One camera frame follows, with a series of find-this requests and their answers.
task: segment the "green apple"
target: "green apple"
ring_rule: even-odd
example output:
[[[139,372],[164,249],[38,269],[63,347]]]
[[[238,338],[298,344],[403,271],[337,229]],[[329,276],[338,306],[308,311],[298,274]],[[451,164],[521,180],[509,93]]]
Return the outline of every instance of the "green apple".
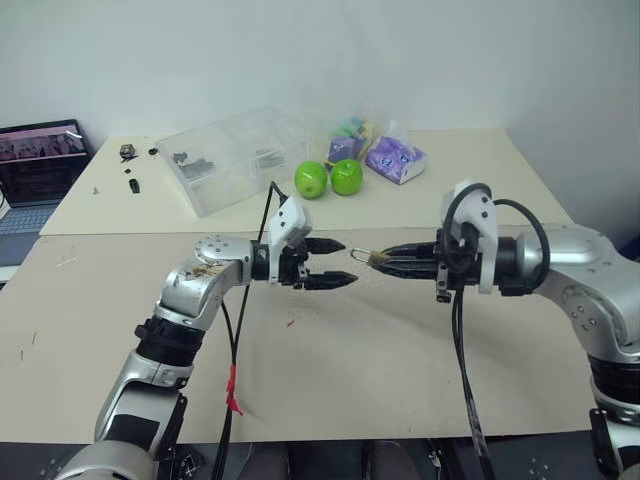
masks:
[[[296,188],[304,198],[316,198],[327,188],[327,171],[318,162],[302,162],[296,169]]]
[[[340,195],[353,195],[362,186],[362,167],[350,158],[340,160],[331,170],[331,186]]]

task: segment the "laptop screen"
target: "laptop screen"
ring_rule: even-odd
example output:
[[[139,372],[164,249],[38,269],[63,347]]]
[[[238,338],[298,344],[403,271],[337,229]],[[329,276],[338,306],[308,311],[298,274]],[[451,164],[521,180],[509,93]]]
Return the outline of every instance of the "laptop screen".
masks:
[[[0,188],[12,207],[62,200],[89,159],[75,120],[0,129]]]

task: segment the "beige tabletop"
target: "beige tabletop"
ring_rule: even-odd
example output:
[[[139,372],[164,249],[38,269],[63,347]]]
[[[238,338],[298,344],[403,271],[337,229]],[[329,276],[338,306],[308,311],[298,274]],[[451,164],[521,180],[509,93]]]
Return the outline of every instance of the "beige tabletop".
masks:
[[[361,192],[327,192],[313,207],[316,230],[433,228],[440,225],[442,196],[465,178],[489,184],[494,198],[512,198],[544,223],[571,221],[503,129],[415,131],[413,143],[428,155],[424,174],[398,186],[368,167]],[[42,235],[159,232],[249,232],[257,228],[264,195],[199,218],[165,160],[147,151],[155,138],[109,138],[49,219]],[[120,146],[132,143],[140,156],[120,163]],[[126,168],[131,174],[125,174]],[[135,177],[141,193],[129,189]],[[295,194],[292,182],[281,185]],[[500,222],[524,225],[509,209]]]
[[[504,228],[515,234],[517,228]],[[349,246],[431,240],[430,229],[327,231]],[[0,292],[0,441],[90,442],[96,415],[198,234],[40,239]],[[240,343],[235,441],[468,435],[450,307],[428,281],[369,270],[347,252],[311,267],[360,279],[329,292],[254,283]],[[227,297],[235,318],[241,289]],[[485,433],[586,429],[589,369],[570,322],[541,297],[468,289],[468,370]],[[217,441],[230,350],[207,333],[186,388],[183,442]]]

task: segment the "red zip tie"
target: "red zip tie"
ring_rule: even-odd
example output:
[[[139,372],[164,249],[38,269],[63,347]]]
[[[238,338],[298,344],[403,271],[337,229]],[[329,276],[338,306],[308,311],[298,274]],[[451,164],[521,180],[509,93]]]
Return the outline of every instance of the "red zip tie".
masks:
[[[239,413],[240,416],[243,416],[244,413],[240,410],[238,406],[238,402],[235,398],[236,393],[236,364],[231,364],[231,370],[229,372],[229,380],[227,381],[227,405],[232,412]]]

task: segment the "white wall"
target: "white wall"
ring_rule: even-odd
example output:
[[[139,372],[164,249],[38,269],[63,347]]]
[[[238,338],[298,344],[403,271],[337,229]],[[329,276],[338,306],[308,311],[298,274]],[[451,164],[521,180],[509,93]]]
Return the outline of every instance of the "white wall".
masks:
[[[75,117],[99,145],[373,99],[414,128],[509,127],[569,213],[623,242],[640,228],[638,15],[637,0],[2,0],[0,125]]]

